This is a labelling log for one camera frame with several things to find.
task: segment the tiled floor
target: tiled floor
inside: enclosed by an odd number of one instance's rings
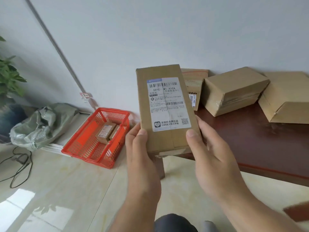
[[[10,152],[0,153],[0,161],[6,156]],[[35,152],[33,162],[31,177],[20,187],[10,189],[10,180],[0,183],[0,232],[107,229],[126,195],[125,150],[112,170],[45,151]],[[19,166],[10,160],[0,165],[0,180]],[[220,231],[234,231],[220,208],[200,189],[194,161],[169,156],[164,158],[164,166],[166,178],[156,218],[176,213],[199,231],[204,220],[214,221]],[[27,174],[22,172],[19,180]],[[252,192],[275,210],[309,200],[309,187],[247,173],[243,177]],[[309,223],[301,226],[309,229]]]

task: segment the dark blue pot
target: dark blue pot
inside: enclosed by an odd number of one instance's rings
[[[0,95],[0,143],[9,143],[10,131],[16,124],[27,118],[21,105],[14,99]]]

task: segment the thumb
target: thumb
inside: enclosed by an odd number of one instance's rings
[[[195,130],[187,130],[186,138],[196,161],[211,159],[211,154]]]
[[[140,129],[133,140],[132,159],[144,158],[147,155],[146,142],[148,139],[146,129]]]

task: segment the hand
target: hand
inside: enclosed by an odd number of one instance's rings
[[[157,206],[161,196],[161,182],[155,165],[146,150],[147,131],[137,124],[126,135],[129,200],[143,201]]]
[[[196,118],[207,145],[193,129],[187,131],[186,138],[195,157],[196,177],[202,189],[219,204],[252,195],[229,145],[211,126]]]

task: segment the red shopping basket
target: red shopping basket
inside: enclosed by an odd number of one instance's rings
[[[98,108],[71,137],[61,152],[88,163],[111,169],[125,143],[126,134],[130,127],[129,115],[130,113],[127,111]],[[95,137],[105,122],[112,122],[120,126],[114,138],[107,145],[98,142]]]

